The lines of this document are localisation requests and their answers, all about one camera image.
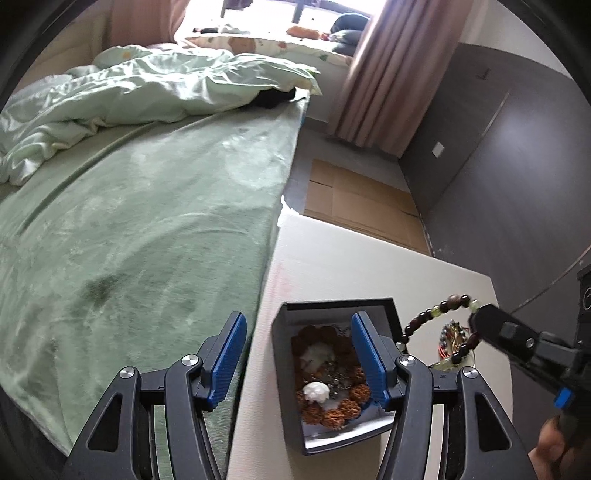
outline floor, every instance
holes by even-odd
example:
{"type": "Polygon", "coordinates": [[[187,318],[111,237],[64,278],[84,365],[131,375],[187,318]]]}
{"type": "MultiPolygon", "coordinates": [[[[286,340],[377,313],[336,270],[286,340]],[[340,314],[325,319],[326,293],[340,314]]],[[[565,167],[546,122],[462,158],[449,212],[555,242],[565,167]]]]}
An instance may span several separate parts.
{"type": "Polygon", "coordinates": [[[315,158],[409,192],[402,170],[394,157],[327,138],[321,129],[322,126],[311,127],[304,123],[300,130],[294,161],[284,191],[284,199],[289,207],[298,213],[304,212],[312,160],[315,158]]]}

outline green bed sheet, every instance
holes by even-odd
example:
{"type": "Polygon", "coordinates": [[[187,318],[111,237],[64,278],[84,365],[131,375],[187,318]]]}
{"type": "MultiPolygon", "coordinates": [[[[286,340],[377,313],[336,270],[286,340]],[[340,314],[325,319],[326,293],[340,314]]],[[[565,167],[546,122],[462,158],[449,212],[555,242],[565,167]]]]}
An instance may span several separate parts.
{"type": "MultiPolygon", "coordinates": [[[[3,193],[0,384],[62,451],[122,367],[169,367],[233,310],[252,331],[307,98],[103,129],[3,193]]],[[[206,417],[222,471],[236,379],[206,417]]]]}

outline dark cushion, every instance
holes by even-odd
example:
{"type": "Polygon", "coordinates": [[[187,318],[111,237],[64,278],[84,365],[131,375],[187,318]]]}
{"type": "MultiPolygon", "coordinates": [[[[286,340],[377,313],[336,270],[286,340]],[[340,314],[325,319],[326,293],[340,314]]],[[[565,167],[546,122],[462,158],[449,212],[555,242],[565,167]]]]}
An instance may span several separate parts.
{"type": "Polygon", "coordinates": [[[337,33],[331,33],[329,35],[329,40],[335,43],[346,43],[347,45],[353,45],[356,47],[362,33],[363,32],[360,32],[359,30],[341,30],[337,33]]]}
{"type": "Polygon", "coordinates": [[[336,43],[333,52],[352,57],[357,50],[357,45],[348,45],[346,43],[336,43]]]}
{"type": "Polygon", "coordinates": [[[356,13],[342,14],[335,20],[335,23],[330,29],[330,33],[336,33],[341,30],[363,31],[368,22],[369,18],[365,15],[356,13]]]}

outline table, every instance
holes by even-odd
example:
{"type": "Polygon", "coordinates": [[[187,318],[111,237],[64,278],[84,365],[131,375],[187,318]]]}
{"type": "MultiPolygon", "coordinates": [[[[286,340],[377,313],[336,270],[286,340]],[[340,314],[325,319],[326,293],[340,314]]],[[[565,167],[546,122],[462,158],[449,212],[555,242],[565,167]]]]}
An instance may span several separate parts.
{"type": "MultiPolygon", "coordinates": [[[[372,480],[389,433],[333,452],[303,456],[284,441],[271,343],[271,323],[286,301],[392,297],[404,327],[417,313],[450,294],[469,294],[496,304],[490,279],[464,268],[360,233],[290,213],[284,217],[267,272],[228,467],[228,480],[372,480]]],[[[443,318],[466,325],[469,312],[443,318]]],[[[444,323],[421,327],[409,352],[436,362],[444,323]]],[[[476,350],[476,367],[511,418],[509,361],[487,344],[476,350]]],[[[439,472],[443,408],[433,409],[425,479],[439,472]]]]}

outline hand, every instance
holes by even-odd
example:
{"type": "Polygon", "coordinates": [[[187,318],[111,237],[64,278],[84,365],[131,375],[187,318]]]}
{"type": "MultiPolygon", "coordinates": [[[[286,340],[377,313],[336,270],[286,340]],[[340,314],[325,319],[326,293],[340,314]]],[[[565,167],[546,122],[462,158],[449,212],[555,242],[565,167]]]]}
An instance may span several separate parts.
{"type": "Polygon", "coordinates": [[[530,461],[534,466],[538,480],[555,480],[555,464],[558,463],[560,475],[573,463],[577,449],[569,448],[566,452],[566,441],[558,427],[558,417],[548,420],[540,430],[538,445],[530,452],[530,461]]]}

